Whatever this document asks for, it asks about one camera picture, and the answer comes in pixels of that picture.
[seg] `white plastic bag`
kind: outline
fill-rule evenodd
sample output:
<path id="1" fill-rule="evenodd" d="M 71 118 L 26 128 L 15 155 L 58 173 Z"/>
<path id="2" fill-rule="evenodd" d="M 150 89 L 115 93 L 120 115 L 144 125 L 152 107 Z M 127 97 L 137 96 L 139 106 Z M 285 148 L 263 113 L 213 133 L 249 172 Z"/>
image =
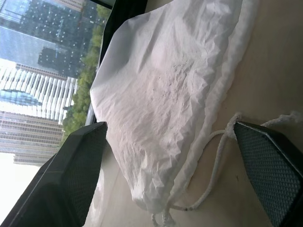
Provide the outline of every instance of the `white plastic bag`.
<path id="1" fill-rule="evenodd" d="M 256 1 L 244 2 L 238 31 L 242 0 L 174 0 L 112 38 L 91 100 L 142 209 L 162 212 L 193 174 L 249 37 Z"/>

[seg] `high-rise building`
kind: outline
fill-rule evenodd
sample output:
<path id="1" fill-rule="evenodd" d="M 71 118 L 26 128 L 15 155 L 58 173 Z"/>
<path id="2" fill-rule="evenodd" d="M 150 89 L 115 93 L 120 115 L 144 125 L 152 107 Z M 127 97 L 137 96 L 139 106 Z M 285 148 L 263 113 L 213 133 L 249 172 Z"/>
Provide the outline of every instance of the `high-rise building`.
<path id="1" fill-rule="evenodd" d="M 85 4 L 80 12 L 63 2 Z M 89 0 L 5 0 L 0 26 L 0 58 L 77 78 L 93 29 L 104 27 L 105 19 L 98 17 L 96 4 Z"/>
<path id="2" fill-rule="evenodd" d="M 37 69 L 37 68 L 30 67 L 30 66 L 27 66 L 27 65 L 18 64 L 18 63 L 16 64 L 16 69 L 26 70 L 28 72 L 39 73 L 39 74 L 43 74 L 45 76 L 50 76 L 50 77 L 54 77 L 54 78 L 57 78 L 57 79 L 66 80 L 66 77 L 62 77 L 59 73 L 50 72 L 50 71 L 47 71 L 47 70 L 41 70 L 41 69 Z"/>
<path id="3" fill-rule="evenodd" d="M 59 149 L 57 121 L 0 111 L 0 152 L 15 154 L 17 164 L 41 166 Z"/>
<path id="4" fill-rule="evenodd" d="M 72 96 L 77 86 L 75 78 L 58 78 L 0 66 L 0 106 L 11 113 L 62 124 L 67 110 L 73 105 Z"/>
<path id="5" fill-rule="evenodd" d="M 38 61 L 44 48 L 55 50 L 57 54 L 66 52 L 59 45 L 3 26 L 0 26 L 0 36 L 0 58 L 35 69 L 58 73 L 58 70 L 54 68 L 43 67 Z"/>
<path id="6" fill-rule="evenodd" d="M 54 0 L 54 1 L 79 12 L 82 11 L 84 3 L 86 2 L 86 0 Z"/>

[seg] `white cord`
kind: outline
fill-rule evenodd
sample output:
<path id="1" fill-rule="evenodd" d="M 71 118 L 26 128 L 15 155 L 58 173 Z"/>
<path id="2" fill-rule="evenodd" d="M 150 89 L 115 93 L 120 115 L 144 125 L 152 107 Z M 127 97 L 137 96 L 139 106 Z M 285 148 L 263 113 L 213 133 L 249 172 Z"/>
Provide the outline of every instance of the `white cord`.
<path id="1" fill-rule="evenodd" d="M 196 210 L 204 202 L 204 200 L 207 198 L 207 196 L 209 195 L 209 193 L 211 192 L 211 190 L 214 186 L 215 177 L 217 175 L 217 171 L 218 171 L 218 168 L 219 168 L 221 154 L 222 154 L 224 145 L 227 141 L 227 138 L 229 137 L 229 138 L 236 139 L 236 135 L 233 131 L 233 127 L 234 127 L 235 123 L 240 118 L 241 118 L 241 115 L 239 113 L 236 113 L 230 119 L 230 121 L 228 122 L 225 130 L 214 131 L 209 136 L 208 142 L 210 142 L 213 139 L 213 137 L 215 137 L 216 135 L 223 134 L 223 136 L 221 137 L 221 140 L 219 142 L 219 145 L 218 145 L 217 154 L 216 154 L 216 158 L 215 158 L 215 161 L 214 161 L 213 172 L 212 172 L 209 184 L 207 186 L 207 189 L 205 190 L 203 195 L 190 207 L 181 207 L 181 206 L 177 206 L 177 205 L 168 206 L 166 208 L 166 210 L 163 211 L 163 214 L 162 214 L 162 219 L 163 219 L 163 225 L 162 226 L 160 226 L 157 223 L 156 215 L 153 214 L 152 215 L 152 223 L 153 223 L 154 227 L 170 227 L 170 226 L 174 225 L 175 222 L 174 222 L 173 218 L 170 215 L 170 212 L 169 212 L 170 209 L 181 210 L 181 211 Z M 268 122 L 262 124 L 261 126 L 270 127 L 272 125 L 279 125 L 279 124 L 283 124 L 285 122 L 290 122 L 290 121 L 294 121 L 295 123 L 302 123 L 303 122 L 303 116 L 299 112 L 293 111 L 290 115 L 280 115 L 279 118 L 268 121 Z"/>

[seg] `skyscraper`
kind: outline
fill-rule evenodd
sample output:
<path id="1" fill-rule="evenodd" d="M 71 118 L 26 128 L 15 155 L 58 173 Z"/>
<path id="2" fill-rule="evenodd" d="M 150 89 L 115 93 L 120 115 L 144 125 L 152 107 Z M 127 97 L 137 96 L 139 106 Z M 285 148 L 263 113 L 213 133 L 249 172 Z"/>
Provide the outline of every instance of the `skyscraper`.
<path id="1" fill-rule="evenodd" d="M 0 66 L 0 106 L 8 112 L 62 124 L 77 86 L 75 78 Z"/>
<path id="2" fill-rule="evenodd" d="M 40 65 L 38 60 L 44 48 L 53 49 L 58 54 L 66 52 L 59 45 L 3 26 L 0 26 L 0 36 L 0 58 L 32 68 L 58 73 L 54 68 Z"/>
<path id="3" fill-rule="evenodd" d="M 105 24 L 94 2 L 85 1 L 81 12 L 65 7 L 68 2 L 83 1 L 5 0 L 0 46 L 7 47 L 0 49 L 0 58 L 77 78 L 93 28 Z"/>
<path id="4" fill-rule="evenodd" d="M 57 121 L 0 111 L 0 152 L 15 154 L 17 164 L 41 166 L 59 149 Z"/>
<path id="5" fill-rule="evenodd" d="M 54 1 L 79 12 L 83 9 L 85 3 L 85 0 L 54 0 Z"/>

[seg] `tree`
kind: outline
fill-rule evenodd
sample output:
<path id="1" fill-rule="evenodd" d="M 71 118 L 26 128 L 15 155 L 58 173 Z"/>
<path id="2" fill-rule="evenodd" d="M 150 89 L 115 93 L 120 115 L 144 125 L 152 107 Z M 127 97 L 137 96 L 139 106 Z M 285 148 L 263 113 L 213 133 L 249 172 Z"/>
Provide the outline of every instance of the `tree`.
<path id="1" fill-rule="evenodd" d="M 109 18 L 111 10 L 106 7 L 97 5 L 97 12 L 98 12 L 99 17 L 103 17 L 103 18 L 107 19 L 107 18 Z"/>
<path id="2" fill-rule="evenodd" d="M 62 144 L 67 139 L 69 134 L 85 125 L 86 116 L 90 105 L 89 90 L 96 75 L 96 66 L 99 59 L 102 35 L 103 28 L 101 26 L 94 28 L 90 49 L 87 55 L 82 59 L 84 67 L 81 70 L 78 78 L 78 90 L 72 97 L 74 105 L 70 110 L 68 110 L 66 118 L 63 120 L 64 136 L 62 139 Z"/>

